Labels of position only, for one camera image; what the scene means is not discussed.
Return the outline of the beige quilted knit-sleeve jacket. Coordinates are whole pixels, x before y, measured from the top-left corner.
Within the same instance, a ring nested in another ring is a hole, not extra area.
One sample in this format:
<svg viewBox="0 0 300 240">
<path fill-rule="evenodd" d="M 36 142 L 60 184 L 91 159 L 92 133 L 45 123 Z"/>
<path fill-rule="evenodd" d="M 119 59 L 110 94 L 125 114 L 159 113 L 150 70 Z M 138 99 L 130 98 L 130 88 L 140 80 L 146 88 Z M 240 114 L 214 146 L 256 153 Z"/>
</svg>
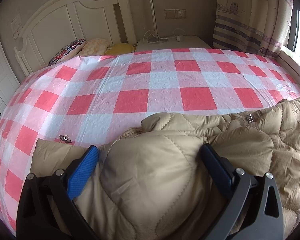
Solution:
<svg viewBox="0 0 300 240">
<path fill-rule="evenodd" d="M 226 115 L 148 116 L 100 147 L 75 204 L 100 239 L 197 239 L 225 202 L 199 159 L 206 143 L 234 167 L 274 175 L 289 237 L 300 223 L 300 97 Z"/>
</svg>

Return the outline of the red white checkered bed cover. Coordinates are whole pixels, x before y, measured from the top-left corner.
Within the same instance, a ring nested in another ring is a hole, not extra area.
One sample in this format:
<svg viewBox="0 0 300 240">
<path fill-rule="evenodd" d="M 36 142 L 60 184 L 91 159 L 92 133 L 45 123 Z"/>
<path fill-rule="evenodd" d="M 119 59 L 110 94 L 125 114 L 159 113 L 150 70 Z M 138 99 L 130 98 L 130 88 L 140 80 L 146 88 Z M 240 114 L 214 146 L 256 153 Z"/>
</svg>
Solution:
<svg viewBox="0 0 300 240">
<path fill-rule="evenodd" d="M 154 113 L 228 114 L 298 97 L 299 84 L 276 61 L 231 50 L 77 56 L 45 67 L 0 106 L 0 219 L 15 231 L 38 139 L 98 146 Z"/>
</svg>

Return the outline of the patterned round cushion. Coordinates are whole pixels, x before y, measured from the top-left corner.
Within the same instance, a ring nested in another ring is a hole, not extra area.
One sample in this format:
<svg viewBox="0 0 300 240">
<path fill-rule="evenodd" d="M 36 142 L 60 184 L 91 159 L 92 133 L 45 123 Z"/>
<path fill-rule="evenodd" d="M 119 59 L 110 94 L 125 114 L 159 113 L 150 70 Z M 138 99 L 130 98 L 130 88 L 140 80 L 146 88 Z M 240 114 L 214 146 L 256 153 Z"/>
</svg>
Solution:
<svg viewBox="0 0 300 240">
<path fill-rule="evenodd" d="M 48 63 L 48 66 L 61 63 L 76 56 L 84 47 L 86 40 L 81 38 L 63 47 Z"/>
</svg>

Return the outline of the beige checkered pillow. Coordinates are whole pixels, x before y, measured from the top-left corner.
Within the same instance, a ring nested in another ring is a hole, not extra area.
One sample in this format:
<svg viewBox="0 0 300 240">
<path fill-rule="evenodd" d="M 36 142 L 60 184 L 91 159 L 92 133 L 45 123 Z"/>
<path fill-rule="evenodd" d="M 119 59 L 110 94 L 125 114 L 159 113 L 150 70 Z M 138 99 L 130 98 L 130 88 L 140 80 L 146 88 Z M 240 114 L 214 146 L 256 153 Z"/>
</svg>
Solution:
<svg viewBox="0 0 300 240">
<path fill-rule="evenodd" d="M 77 56 L 104 55 L 110 43 L 104 38 L 94 38 L 86 42 Z"/>
</svg>

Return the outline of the yellow pillow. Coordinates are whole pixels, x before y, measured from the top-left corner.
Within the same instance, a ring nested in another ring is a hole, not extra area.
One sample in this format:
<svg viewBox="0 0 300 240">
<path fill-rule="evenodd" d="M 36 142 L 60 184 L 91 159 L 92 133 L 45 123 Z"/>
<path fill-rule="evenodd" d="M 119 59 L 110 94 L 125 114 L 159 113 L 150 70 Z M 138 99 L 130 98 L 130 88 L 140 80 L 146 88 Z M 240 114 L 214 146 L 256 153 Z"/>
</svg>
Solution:
<svg viewBox="0 0 300 240">
<path fill-rule="evenodd" d="M 122 55 L 129 54 L 135 51 L 135 47 L 128 43 L 118 43 L 107 48 L 107 51 L 104 55 Z"/>
</svg>

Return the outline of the white bedside table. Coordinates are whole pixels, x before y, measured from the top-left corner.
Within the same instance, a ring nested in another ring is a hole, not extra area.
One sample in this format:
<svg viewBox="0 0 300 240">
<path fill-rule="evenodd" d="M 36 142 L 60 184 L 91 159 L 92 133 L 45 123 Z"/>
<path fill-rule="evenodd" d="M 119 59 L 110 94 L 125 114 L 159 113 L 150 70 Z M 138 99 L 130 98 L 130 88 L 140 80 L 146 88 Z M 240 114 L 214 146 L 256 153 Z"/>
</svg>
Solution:
<svg viewBox="0 0 300 240">
<path fill-rule="evenodd" d="M 161 49 L 176 49 L 176 48 L 211 48 L 198 36 L 182 36 L 180 41 L 176 37 L 168 37 L 166 42 L 149 43 L 147 40 L 140 40 L 135 52 Z"/>
</svg>

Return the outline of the slim metal desk lamp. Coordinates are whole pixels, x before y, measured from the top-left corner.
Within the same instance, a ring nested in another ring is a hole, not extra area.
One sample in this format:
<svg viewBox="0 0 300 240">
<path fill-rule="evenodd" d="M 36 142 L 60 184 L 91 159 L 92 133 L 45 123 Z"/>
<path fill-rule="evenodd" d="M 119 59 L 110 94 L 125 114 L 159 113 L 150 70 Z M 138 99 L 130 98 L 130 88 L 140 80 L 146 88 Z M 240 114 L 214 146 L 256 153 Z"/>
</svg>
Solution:
<svg viewBox="0 0 300 240">
<path fill-rule="evenodd" d="M 155 7 L 153 0 L 149 0 L 150 8 L 151 8 L 151 16 L 152 16 L 152 23 L 153 29 L 146 31 L 143 38 L 150 44 L 157 44 L 157 43 L 165 43 L 168 41 L 166 37 L 161 37 L 158 34 L 158 27 L 157 27 L 157 19 L 155 15 Z"/>
</svg>

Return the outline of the patterned window curtain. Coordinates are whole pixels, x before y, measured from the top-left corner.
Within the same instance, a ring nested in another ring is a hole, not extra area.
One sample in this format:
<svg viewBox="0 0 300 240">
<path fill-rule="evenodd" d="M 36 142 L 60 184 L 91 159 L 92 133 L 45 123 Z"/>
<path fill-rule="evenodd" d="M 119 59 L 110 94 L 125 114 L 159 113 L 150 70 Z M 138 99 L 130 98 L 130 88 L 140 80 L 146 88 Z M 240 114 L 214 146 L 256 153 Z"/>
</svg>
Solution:
<svg viewBox="0 0 300 240">
<path fill-rule="evenodd" d="M 275 59 L 288 39 L 294 0 L 217 0 L 213 46 Z"/>
</svg>

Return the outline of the white wooden headboard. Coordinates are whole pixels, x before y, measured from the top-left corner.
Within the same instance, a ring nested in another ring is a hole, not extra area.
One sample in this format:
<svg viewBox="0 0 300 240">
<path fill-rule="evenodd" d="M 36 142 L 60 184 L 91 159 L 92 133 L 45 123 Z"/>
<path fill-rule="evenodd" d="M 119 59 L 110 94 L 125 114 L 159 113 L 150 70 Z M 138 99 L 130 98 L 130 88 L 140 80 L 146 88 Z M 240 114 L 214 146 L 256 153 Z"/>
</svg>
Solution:
<svg viewBox="0 0 300 240">
<path fill-rule="evenodd" d="M 19 37 L 22 49 L 14 48 L 26 76 L 47 66 L 70 42 L 104 38 L 110 44 L 122 41 L 115 6 L 119 6 L 128 44 L 137 43 L 129 0 L 50 0 L 26 22 Z"/>
</svg>

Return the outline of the wall power socket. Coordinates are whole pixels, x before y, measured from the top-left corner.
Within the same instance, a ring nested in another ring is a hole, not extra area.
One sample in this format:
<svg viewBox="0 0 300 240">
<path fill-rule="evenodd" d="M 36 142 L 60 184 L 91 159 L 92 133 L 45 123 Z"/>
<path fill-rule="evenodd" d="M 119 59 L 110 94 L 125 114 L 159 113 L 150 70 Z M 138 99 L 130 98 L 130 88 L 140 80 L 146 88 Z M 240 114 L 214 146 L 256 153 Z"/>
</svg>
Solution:
<svg viewBox="0 0 300 240">
<path fill-rule="evenodd" d="M 165 18 L 169 20 L 186 19 L 185 9 L 165 9 L 164 13 L 165 13 Z"/>
</svg>

